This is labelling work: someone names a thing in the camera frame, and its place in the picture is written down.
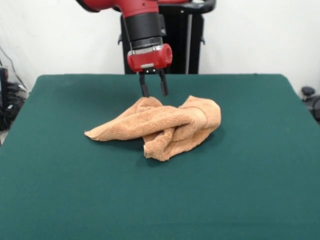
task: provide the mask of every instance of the green table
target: green table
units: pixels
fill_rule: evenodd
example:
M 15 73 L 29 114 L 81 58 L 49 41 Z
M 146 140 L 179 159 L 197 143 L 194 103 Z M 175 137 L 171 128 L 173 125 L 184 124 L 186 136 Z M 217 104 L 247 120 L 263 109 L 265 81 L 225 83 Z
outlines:
M 161 163 L 84 131 L 131 106 L 136 75 L 41 76 L 0 149 L 0 239 L 318 240 L 320 128 L 281 75 L 147 79 L 165 105 L 215 100 L 222 124 Z

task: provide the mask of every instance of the crumpled towel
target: crumpled towel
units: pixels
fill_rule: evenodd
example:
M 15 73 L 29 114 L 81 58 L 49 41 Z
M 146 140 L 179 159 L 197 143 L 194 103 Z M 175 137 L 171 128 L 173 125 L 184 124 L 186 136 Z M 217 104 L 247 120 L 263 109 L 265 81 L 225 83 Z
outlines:
M 143 138 L 144 156 L 159 161 L 192 150 L 221 124 L 221 109 L 211 99 L 189 96 L 180 107 L 142 97 L 114 120 L 84 134 L 95 141 Z

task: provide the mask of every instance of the wall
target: wall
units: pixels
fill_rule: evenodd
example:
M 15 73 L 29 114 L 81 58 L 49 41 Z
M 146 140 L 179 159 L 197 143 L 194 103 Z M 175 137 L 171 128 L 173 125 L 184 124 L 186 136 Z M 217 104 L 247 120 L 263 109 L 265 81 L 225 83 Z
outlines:
M 319 9 L 318 0 L 218 0 L 205 15 L 200 73 L 282 73 L 297 93 L 304 85 L 320 92 Z M 122 74 L 119 34 L 120 14 L 112 9 L 0 0 L 0 44 L 30 88 L 42 74 Z

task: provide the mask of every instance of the red robot arm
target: red robot arm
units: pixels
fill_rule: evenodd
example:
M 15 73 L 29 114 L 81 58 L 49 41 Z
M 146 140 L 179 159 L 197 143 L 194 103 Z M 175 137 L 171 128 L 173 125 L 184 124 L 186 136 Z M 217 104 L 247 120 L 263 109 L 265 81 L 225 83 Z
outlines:
M 127 61 L 134 72 L 140 73 L 143 95 L 149 96 L 144 74 L 155 72 L 160 74 L 163 94 L 168 95 L 164 68 L 171 65 L 173 52 L 167 43 L 163 43 L 158 1 L 77 0 L 77 2 L 89 12 L 99 12 L 114 7 L 121 10 L 131 48 Z

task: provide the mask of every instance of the black equipment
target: black equipment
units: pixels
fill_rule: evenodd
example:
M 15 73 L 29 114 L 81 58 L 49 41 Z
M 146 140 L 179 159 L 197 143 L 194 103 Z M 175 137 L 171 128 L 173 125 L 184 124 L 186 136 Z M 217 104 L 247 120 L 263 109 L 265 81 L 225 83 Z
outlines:
M 309 109 L 313 117 L 320 121 L 320 95 L 314 95 L 316 90 L 312 87 L 305 86 L 302 88 L 303 102 Z

